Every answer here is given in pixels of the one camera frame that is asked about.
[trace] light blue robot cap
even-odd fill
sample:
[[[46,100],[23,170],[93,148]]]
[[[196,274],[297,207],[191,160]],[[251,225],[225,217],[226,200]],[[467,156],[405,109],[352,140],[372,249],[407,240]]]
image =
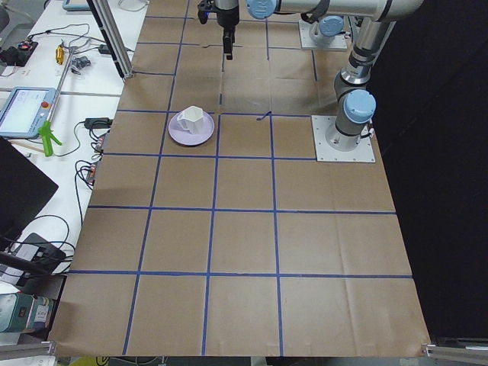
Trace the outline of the light blue robot cap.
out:
[[[271,17],[278,7],[278,0],[247,0],[247,11],[256,19]]]
[[[319,21],[320,33],[327,37],[334,37],[339,34],[344,27],[344,19],[338,15],[330,15]]]
[[[351,91],[344,100],[345,115],[355,124],[365,124],[376,111],[374,96],[363,89]]]

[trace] metal frame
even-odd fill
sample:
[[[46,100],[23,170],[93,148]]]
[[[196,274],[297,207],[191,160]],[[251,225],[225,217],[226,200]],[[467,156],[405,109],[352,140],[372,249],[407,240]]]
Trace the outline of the metal frame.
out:
[[[488,365],[488,351],[482,349],[466,349],[454,347],[438,347],[437,345],[423,345],[425,355],[438,360],[468,362],[470,364]]]
[[[310,37],[310,28],[312,26],[313,24],[308,24],[305,21],[298,21],[303,50],[347,51],[348,44],[344,38],[344,34],[335,36],[328,44],[319,44]]]
[[[352,151],[339,151],[327,143],[326,131],[336,122],[336,116],[312,116],[313,139],[318,162],[365,162],[375,163],[371,138],[361,139],[359,145]],[[362,134],[368,133],[364,127]]]
[[[128,79],[133,76],[127,49],[115,23],[114,15],[110,10],[108,0],[86,0],[90,10],[97,21],[101,34],[111,52],[112,60],[121,78]]]
[[[56,342],[41,342],[33,345],[1,345],[0,361],[33,356],[54,356]]]

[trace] computer monitor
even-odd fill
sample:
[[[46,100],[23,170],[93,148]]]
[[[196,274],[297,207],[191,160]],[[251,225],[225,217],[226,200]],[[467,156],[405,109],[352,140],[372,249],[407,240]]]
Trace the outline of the computer monitor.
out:
[[[16,240],[58,186],[0,137],[0,250]]]

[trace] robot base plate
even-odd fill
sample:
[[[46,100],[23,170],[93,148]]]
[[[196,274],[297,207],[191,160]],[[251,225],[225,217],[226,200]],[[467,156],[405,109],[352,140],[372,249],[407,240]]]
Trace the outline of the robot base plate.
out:
[[[313,139],[318,162],[376,162],[374,159],[371,138],[361,139],[352,151],[338,151],[326,141],[326,130],[336,122],[336,116],[312,116]]]
[[[300,40],[303,50],[346,51],[348,49],[344,34],[339,34],[329,44],[322,45],[310,38],[312,24],[308,24],[305,21],[298,21],[298,27],[300,28]]]

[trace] white mug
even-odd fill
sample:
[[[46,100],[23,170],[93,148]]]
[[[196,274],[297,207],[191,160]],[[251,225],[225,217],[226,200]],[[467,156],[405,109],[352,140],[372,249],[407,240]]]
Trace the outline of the white mug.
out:
[[[192,105],[181,111],[176,120],[183,130],[192,135],[201,133],[204,127],[204,110]]]

